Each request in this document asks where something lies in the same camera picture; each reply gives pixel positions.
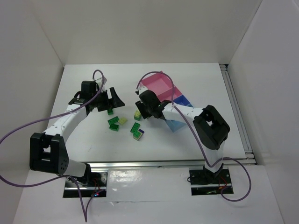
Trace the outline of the green and yellow lego stack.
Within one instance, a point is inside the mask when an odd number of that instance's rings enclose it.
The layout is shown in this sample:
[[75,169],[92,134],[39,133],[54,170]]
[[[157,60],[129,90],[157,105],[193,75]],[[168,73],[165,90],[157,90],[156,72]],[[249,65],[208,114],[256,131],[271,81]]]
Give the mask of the green and yellow lego stack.
[[134,119],[140,121],[142,119],[142,115],[139,110],[134,112]]

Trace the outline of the green yellow blue lego stack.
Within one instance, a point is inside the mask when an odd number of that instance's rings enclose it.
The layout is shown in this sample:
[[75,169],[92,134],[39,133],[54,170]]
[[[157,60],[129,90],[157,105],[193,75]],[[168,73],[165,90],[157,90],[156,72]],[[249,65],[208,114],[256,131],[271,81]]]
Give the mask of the green yellow blue lego stack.
[[142,137],[143,134],[144,134],[144,131],[142,129],[138,129],[137,131],[135,131],[133,133],[133,138],[138,141]]

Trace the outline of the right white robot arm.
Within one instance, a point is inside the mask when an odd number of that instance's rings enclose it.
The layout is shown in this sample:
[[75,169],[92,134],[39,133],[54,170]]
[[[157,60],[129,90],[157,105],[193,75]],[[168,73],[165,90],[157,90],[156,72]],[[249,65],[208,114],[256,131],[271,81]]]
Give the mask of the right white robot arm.
[[154,117],[188,125],[204,156],[204,172],[212,178],[217,177],[223,169],[223,148],[230,127],[216,108],[212,105],[195,108],[170,100],[160,101],[157,95],[148,89],[135,92],[140,99],[135,105],[144,119]]

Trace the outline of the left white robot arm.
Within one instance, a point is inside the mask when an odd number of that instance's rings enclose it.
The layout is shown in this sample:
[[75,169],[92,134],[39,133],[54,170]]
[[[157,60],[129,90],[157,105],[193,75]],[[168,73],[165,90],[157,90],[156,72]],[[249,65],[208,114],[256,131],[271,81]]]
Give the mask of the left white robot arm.
[[51,127],[30,137],[29,167],[33,171],[72,176],[87,184],[93,178],[87,163],[71,160],[66,142],[76,127],[90,112],[99,112],[125,106],[111,87],[101,90],[102,81],[83,81],[81,90],[68,103],[65,113]]

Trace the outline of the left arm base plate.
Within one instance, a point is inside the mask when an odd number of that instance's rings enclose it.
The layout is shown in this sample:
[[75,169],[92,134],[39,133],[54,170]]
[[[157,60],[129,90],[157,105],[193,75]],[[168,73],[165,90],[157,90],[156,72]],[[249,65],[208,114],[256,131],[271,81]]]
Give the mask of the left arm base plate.
[[[107,171],[93,172],[91,179],[86,183],[81,183],[77,179],[83,198],[106,197],[107,196]],[[65,181],[63,198],[79,198],[78,188],[70,178]]]

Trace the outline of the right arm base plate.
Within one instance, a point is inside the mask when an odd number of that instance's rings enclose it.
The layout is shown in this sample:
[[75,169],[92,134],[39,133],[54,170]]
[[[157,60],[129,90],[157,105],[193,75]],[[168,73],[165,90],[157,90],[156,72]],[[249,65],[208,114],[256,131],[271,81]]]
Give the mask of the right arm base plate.
[[233,186],[229,170],[223,169],[216,178],[208,177],[204,170],[189,170],[187,181],[191,185],[192,196],[233,194]]

